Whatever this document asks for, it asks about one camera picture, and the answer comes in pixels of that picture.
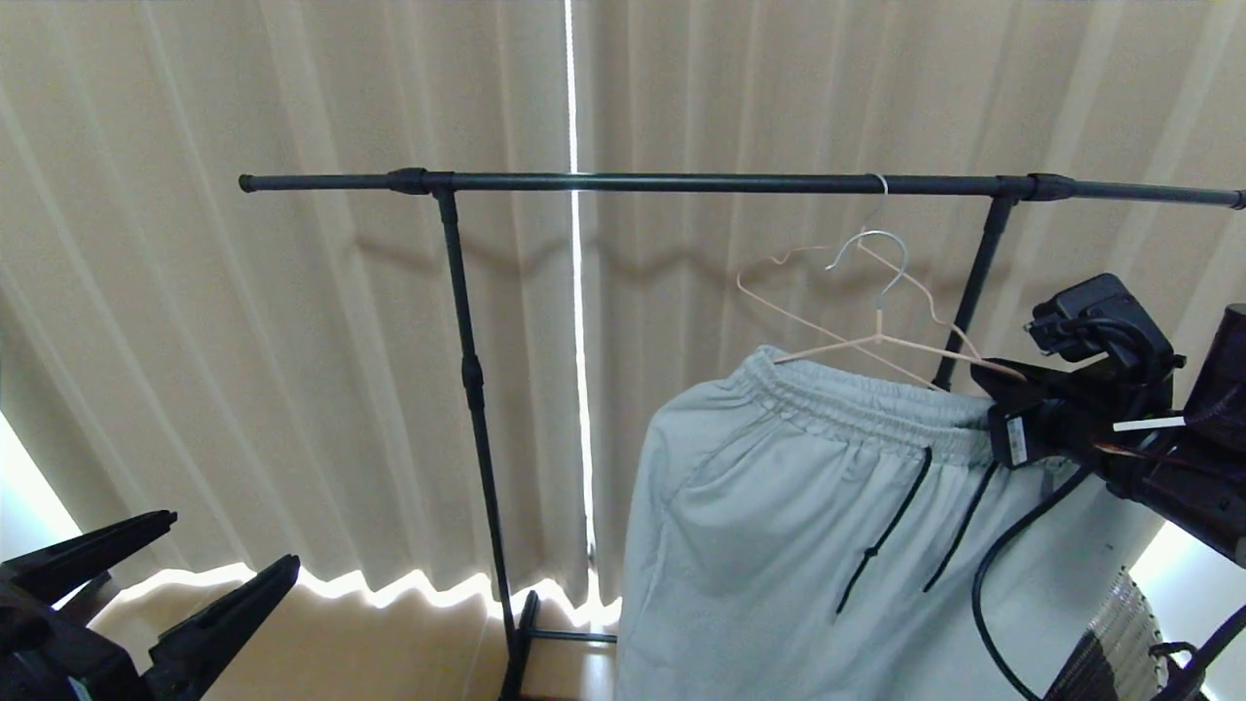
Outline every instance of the black clothing rack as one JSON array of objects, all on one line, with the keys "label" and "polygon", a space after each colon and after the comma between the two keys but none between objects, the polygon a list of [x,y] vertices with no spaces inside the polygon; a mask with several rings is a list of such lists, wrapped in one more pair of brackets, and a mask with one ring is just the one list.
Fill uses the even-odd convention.
[{"label": "black clothing rack", "polygon": [[[1246,189],[1207,189],[1195,187],[1168,187],[1120,182],[1078,181],[1052,173],[1027,176],[885,176],[890,194],[953,194],[991,198],[991,208],[982,228],[982,239],[973,258],[973,266],[966,281],[961,303],[956,311],[956,325],[968,330],[973,311],[982,295],[987,273],[994,259],[1008,215],[1018,202],[1048,202],[1055,199],[1133,199],[1144,202],[1179,202],[1186,204],[1217,204],[1234,209],[1246,208]],[[883,186],[875,174],[719,174],[719,173],[456,173],[401,168],[375,174],[305,174],[305,176],[250,176],[243,174],[238,184],[244,192],[262,189],[392,189],[404,194],[431,194],[441,212],[445,229],[446,253],[450,260],[450,281],[454,288],[459,336],[462,342],[462,382],[467,408],[471,413],[476,440],[476,457],[483,486],[485,513],[493,550],[493,569],[502,603],[502,625],[510,662],[500,699],[522,699],[521,687],[527,667],[528,652],[536,639],[573,640],[588,642],[617,642],[613,635],[578,631],[545,630],[536,626],[541,600],[535,591],[528,593],[520,615],[518,626],[511,608],[511,586],[506,575],[506,557],[502,550],[501,520],[497,507],[497,488],[493,479],[493,461],[488,448],[488,428],[485,423],[485,376],[476,357],[472,335],[471,308],[467,300],[467,278],[464,270],[462,242],[459,235],[459,208],[455,192],[459,191],[599,191],[599,192],[736,192],[736,193],[826,193],[868,194],[882,193]],[[948,334],[946,347],[957,352],[961,337]],[[943,359],[933,383],[948,390],[954,361]]]}]

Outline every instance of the shorts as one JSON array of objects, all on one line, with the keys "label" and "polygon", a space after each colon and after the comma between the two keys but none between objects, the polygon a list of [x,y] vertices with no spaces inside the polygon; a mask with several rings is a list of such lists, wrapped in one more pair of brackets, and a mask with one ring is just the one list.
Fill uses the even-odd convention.
[{"label": "shorts", "polygon": [[[781,355],[758,349],[649,426],[628,520],[617,697],[1015,697],[973,626],[973,572],[1075,467],[992,469],[989,400],[775,365]],[[987,625],[1039,696],[1146,519],[1091,478],[997,559]]]}]

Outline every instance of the curtain fold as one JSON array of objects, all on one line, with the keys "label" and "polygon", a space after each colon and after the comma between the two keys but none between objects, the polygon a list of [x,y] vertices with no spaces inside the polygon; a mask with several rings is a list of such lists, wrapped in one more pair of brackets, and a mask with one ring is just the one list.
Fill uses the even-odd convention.
[{"label": "curtain fold", "polygon": [[[1241,187],[1246,26],[1241,1],[577,4],[586,171],[1024,174]],[[619,567],[649,417],[729,374],[760,342],[827,342],[761,308],[735,273],[856,233],[876,195],[584,194],[594,530],[603,600]],[[987,200],[890,198],[872,225],[902,235],[910,271],[951,320]],[[1241,298],[1244,219],[1229,209],[1023,203],[971,336],[986,355],[1043,361],[1032,304],[1111,270],[1181,352],[1200,359]],[[880,242],[875,249],[893,254]],[[754,291],[847,336],[872,330],[887,270],[834,250],[745,275]],[[921,294],[887,295],[888,330],[942,345]],[[938,359],[885,354],[933,377]],[[902,380],[863,356],[819,359]],[[1182,397],[1197,367],[1177,381]],[[974,391],[967,374],[956,388]]]},{"label": "curtain fold", "polygon": [[[566,169],[562,7],[9,5],[0,32],[4,330],[55,388],[4,408],[82,528],[179,513],[131,579],[491,573],[436,204],[237,176]],[[511,576],[582,601],[568,202],[460,209]]]}]

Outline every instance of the wooden floor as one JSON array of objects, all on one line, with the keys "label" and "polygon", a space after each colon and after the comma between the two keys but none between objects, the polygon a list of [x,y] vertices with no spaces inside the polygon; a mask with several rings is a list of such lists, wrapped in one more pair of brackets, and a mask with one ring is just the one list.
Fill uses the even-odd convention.
[{"label": "wooden floor", "polygon": [[[117,600],[91,624],[123,645],[140,671],[156,636],[234,585],[166,584]],[[542,606],[542,628],[569,628]],[[614,646],[537,641],[523,692],[535,699],[612,699]],[[378,609],[361,594],[323,599],[302,585],[285,598],[206,699],[495,700],[506,671],[501,621],[471,598],[436,608],[407,591]]]}]

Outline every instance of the drawstring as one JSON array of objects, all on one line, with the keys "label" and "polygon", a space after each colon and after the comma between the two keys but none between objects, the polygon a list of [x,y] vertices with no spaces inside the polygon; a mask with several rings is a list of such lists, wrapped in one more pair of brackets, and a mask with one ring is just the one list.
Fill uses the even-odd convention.
[{"label": "drawstring", "polygon": [[878,555],[878,549],[882,548],[883,543],[886,543],[887,537],[891,535],[891,532],[896,530],[896,527],[900,524],[900,519],[905,515],[905,512],[908,509],[908,506],[912,504],[913,498],[917,497],[917,491],[921,488],[922,481],[926,479],[926,473],[930,472],[931,463],[933,462],[934,462],[934,452],[931,451],[930,447],[927,447],[926,459],[922,461],[922,469],[920,473],[917,473],[917,481],[913,482],[913,486],[908,489],[908,494],[905,497],[905,501],[900,503],[900,509],[896,512],[896,515],[891,518],[891,523],[887,524],[887,530],[882,532],[882,535],[878,538],[877,543],[865,549],[865,555],[862,555],[861,558],[861,564],[857,565],[857,570],[852,573],[852,578],[849,580],[847,588],[844,589],[844,596],[840,598],[840,605],[835,608],[836,615],[839,615],[840,611],[844,610],[844,605],[849,603],[849,594],[852,594],[852,588],[856,585],[856,580],[861,578],[861,574],[865,573],[865,567],[870,564],[871,559]]},{"label": "drawstring", "polygon": [[978,510],[978,504],[982,503],[982,496],[987,493],[987,484],[991,483],[991,478],[994,477],[996,471],[999,469],[999,463],[991,463],[987,468],[987,474],[982,476],[982,482],[978,483],[978,489],[973,493],[973,499],[969,501],[969,509],[964,513],[964,518],[961,519],[961,528],[956,529],[956,538],[952,539],[952,547],[948,548],[947,554],[943,555],[943,562],[938,564],[938,569],[934,570],[934,576],[926,583],[922,588],[922,594],[926,594],[934,586],[938,578],[943,575],[943,570],[947,569],[947,564],[952,562],[952,554],[956,549],[961,547],[961,539],[964,538],[964,532],[969,529],[969,519],[973,518],[973,512]]}]

